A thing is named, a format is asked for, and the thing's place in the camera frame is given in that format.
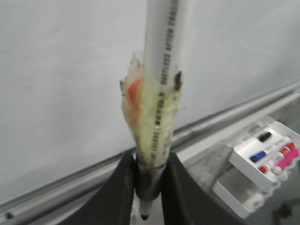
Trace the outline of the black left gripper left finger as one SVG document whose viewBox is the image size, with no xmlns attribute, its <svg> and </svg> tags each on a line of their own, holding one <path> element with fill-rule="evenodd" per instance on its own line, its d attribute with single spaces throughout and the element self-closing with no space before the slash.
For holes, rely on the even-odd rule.
<svg viewBox="0 0 300 225">
<path fill-rule="evenodd" d="M 128 225 L 134 195 L 135 162 L 126 152 L 105 185 L 72 217 L 72 225 Z"/>
</svg>

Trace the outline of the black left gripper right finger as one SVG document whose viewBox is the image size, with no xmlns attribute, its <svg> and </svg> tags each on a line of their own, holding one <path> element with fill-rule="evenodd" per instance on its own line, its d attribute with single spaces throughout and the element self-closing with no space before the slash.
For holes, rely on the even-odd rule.
<svg viewBox="0 0 300 225">
<path fill-rule="evenodd" d="M 231 216 L 203 192 L 175 153 L 169 156 L 162 182 L 164 224 L 231 224 Z"/>
</svg>

